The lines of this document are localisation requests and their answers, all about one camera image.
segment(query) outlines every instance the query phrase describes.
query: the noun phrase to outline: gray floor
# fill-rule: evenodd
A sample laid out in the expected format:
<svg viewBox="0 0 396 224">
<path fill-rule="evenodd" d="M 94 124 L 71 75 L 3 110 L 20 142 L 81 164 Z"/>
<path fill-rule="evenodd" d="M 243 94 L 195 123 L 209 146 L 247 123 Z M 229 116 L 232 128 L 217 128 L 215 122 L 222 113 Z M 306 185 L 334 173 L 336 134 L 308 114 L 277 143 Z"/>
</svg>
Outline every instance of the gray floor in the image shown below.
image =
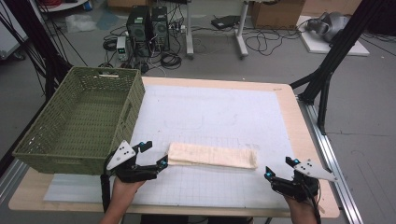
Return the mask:
<svg viewBox="0 0 396 224">
<path fill-rule="evenodd" d="M 88 14 L 95 21 L 100 21 L 104 15 L 101 10 L 97 8 Z M 84 13 L 81 9 L 74 9 L 64 14 L 76 12 Z M 210 27 L 210 20 L 194 19 L 193 23 Z M 67 34 L 67 37 L 88 66 L 95 67 L 104 61 L 103 36 L 124 23 L 125 20 L 116 19 L 107 25 L 108 29 Z M 370 41 L 396 53 L 395 43 Z M 301 39 L 284 40 L 267 57 L 249 49 L 249 56 L 243 61 L 239 59 L 239 51 L 231 34 L 196 32 L 194 43 L 196 54 L 192 61 L 187 59 L 183 48 L 180 68 L 164 70 L 166 74 L 160 69 L 152 69 L 146 76 L 291 83 L 315 71 L 325 57 L 308 53 Z M 396 60 L 395 56 L 382 49 L 363 40 L 361 43 L 371 55 L 346 57 L 332 78 L 326 131 L 364 223 L 395 223 L 396 193 L 393 184 L 396 183 L 396 153 L 393 151 L 393 141 L 396 119 L 392 116 L 396 114 L 396 104 L 393 103 L 396 96 Z M 67 47 L 66 51 L 70 52 L 71 64 L 83 65 L 71 48 Z M 43 102 L 44 97 L 29 60 L 0 63 L 0 156 L 10 148 Z M 94 223 L 102 216 L 78 212 L 10 211 L 7 202 L 11 194 L 12 191 L 0 205 L 2 223 Z M 137 223 L 138 219 L 139 216 L 127 215 L 125 223 Z M 255 223 L 264 221 L 264 218 L 257 218 Z M 290 221 L 274 218 L 272 223 Z M 337 219 L 324 219 L 323 223 L 347 222 L 341 215 Z"/>
</svg>

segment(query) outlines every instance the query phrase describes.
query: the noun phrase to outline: computer tower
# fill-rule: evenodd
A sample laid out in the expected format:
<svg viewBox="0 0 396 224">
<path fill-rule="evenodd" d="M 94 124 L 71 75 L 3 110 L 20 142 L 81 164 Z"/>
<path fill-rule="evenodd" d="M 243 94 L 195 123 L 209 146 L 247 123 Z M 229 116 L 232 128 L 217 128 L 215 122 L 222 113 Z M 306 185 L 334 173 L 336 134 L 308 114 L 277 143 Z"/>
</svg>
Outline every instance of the computer tower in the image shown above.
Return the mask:
<svg viewBox="0 0 396 224">
<path fill-rule="evenodd" d="M 154 34 L 148 6 L 132 6 L 126 28 L 133 51 L 137 56 L 148 57 L 154 50 Z"/>
<path fill-rule="evenodd" d="M 169 30 L 168 30 L 168 11 L 166 7 L 153 7 L 151 12 L 151 21 L 155 38 L 155 49 L 168 51 Z"/>
</svg>

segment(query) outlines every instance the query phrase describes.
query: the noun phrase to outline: human arm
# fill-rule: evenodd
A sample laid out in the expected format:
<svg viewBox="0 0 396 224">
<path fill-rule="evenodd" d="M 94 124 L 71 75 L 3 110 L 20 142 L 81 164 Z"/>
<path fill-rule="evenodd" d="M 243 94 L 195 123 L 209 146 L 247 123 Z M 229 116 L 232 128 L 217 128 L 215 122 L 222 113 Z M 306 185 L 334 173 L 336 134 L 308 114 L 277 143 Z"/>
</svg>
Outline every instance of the human arm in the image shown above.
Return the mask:
<svg viewBox="0 0 396 224">
<path fill-rule="evenodd" d="M 118 224 L 134 199 L 137 190 L 146 181 L 136 183 L 123 183 L 117 177 L 113 184 L 113 194 L 110 205 L 107 208 L 105 216 L 101 219 L 100 224 Z"/>
<path fill-rule="evenodd" d="M 285 200 L 289 205 L 293 224 L 317 224 L 314 207 L 310 203 L 299 203 L 286 196 Z"/>
</svg>

